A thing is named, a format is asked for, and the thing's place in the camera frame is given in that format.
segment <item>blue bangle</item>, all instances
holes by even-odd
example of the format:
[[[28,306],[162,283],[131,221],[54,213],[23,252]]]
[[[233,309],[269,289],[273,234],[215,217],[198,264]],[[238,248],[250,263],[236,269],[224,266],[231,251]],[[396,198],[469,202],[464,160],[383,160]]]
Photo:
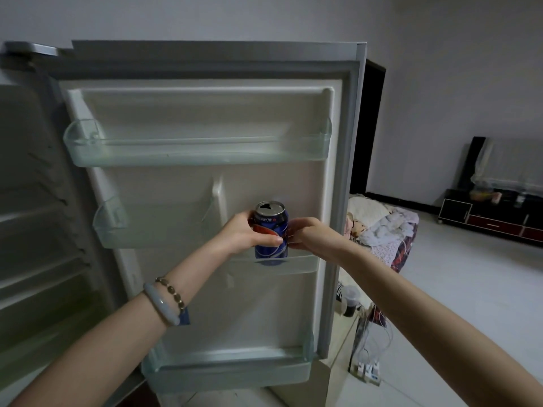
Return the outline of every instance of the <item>blue bangle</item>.
[[[173,326],[179,325],[179,316],[175,314],[175,312],[172,310],[172,308],[164,301],[162,296],[159,294],[158,290],[153,286],[153,284],[145,283],[143,285],[143,291],[145,291],[145,294],[147,297],[149,297],[149,300],[153,303],[153,306],[155,309],[162,314],[162,316],[168,320],[168,322]]]

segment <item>blue can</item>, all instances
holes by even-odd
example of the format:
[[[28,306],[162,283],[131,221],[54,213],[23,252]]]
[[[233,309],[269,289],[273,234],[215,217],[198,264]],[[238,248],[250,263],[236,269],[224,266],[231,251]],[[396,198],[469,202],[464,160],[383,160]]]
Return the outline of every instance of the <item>blue can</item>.
[[[253,216],[253,230],[257,233],[278,235],[283,239],[279,247],[255,247],[256,258],[284,258],[288,254],[287,227],[288,214],[285,206],[279,201],[263,201],[258,203]]]

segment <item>person's right arm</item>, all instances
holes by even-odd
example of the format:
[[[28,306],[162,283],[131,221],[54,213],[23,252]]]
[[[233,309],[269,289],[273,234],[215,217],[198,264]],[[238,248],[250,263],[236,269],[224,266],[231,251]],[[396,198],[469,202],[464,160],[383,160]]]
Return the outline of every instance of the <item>person's right arm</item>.
[[[543,386],[479,330],[316,218],[289,222],[289,247],[343,267],[468,405],[543,406]]]

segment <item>can top rim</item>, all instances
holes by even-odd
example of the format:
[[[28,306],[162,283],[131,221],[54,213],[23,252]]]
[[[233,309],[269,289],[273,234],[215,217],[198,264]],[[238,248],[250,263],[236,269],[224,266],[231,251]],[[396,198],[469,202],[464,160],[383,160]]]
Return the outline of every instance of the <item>can top rim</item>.
[[[278,213],[275,213],[275,214],[266,214],[265,212],[258,211],[258,209],[259,209],[261,206],[265,205],[265,204],[275,204],[275,205],[278,205],[279,207],[281,207],[282,210],[281,210],[280,212],[278,212]],[[260,203],[258,203],[258,204],[256,205],[255,212],[256,212],[257,214],[263,215],[263,216],[265,216],[265,217],[274,217],[274,216],[276,216],[276,215],[283,214],[283,213],[285,212],[285,206],[284,206],[283,203],[281,203],[280,201],[275,201],[275,200],[262,201],[262,202],[260,202]]]

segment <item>red drawer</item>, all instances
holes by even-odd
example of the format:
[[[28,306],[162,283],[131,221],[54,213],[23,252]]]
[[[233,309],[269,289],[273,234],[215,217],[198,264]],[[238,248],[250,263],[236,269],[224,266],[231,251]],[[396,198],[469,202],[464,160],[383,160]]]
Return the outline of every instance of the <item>red drawer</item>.
[[[508,222],[491,220],[489,218],[479,217],[477,215],[470,215],[467,219],[467,223],[472,226],[478,226],[487,228],[489,230],[499,231],[501,233],[507,233],[512,235],[520,235],[522,226],[517,224],[510,224]]]
[[[543,241],[543,230],[526,227],[522,233],[522,237],[529,238],[531,240]]]

